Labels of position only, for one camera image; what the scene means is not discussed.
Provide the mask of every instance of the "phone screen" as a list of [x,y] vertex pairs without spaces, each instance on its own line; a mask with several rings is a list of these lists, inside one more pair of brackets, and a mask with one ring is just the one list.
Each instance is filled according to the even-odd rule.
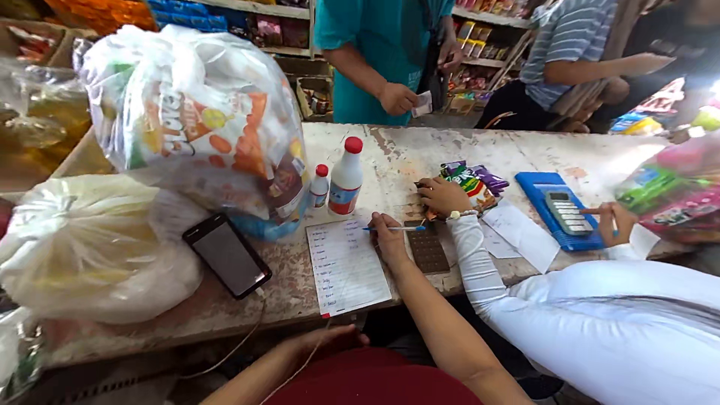
[[195,241],[192,247],[235,295],[267,276],[227,222]]

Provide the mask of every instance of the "striped shirt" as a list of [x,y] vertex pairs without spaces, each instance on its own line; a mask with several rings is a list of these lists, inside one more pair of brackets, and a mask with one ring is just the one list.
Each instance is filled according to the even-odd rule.
[[616,9],[616,0],[560,0],[541,15],[535,43],[520,72],[525,93],[549,111],[572,86],[546,84],[545,64],[599,61]]

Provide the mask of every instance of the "black bag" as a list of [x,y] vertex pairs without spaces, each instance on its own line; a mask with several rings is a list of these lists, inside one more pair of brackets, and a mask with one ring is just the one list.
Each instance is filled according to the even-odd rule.
[[433,97],[433,111],[440,111],[445,107],[448,93],[448,77],[438,70],[438,59],[440,48],[445,40],[445,27],[438,19],[434,22],[433,13],[428,5],[428,0],[420,0],[424,8],[424,20],[430,31],[430,43],[428,44],[428,55],[425,58],[423,75],[418,85],[418,94],[430,90]]

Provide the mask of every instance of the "blue calculator case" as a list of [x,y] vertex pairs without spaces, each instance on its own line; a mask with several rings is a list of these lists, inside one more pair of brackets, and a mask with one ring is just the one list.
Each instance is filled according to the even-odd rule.
[[538,214],[540,214],[540,218],[542,218],[545,225],[547,225],[550,234],[552,234],[560,244],[560,249],[566,252],[581,252],[605,248],[603,239],[598,232],[598,222],[592,215],[585,215],[585,219],[587,219],[588,223],[593,227],[593,232],[584,236],[568,235],[562,230],[560,224],[555,220],[555,217],[552,216],[550,209],[545,203],[545,193],[548,191],[566,192],[578,208],[585,208],[558,173],[520,172],[515,175],[515,180],[517,180]]

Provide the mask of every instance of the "maroon shirt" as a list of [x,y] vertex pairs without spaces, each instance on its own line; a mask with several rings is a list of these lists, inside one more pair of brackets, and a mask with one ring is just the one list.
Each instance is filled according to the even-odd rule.
[[445,372],[389,349],[364,347],[309,364],[267,405],[398,405],[482,402]]

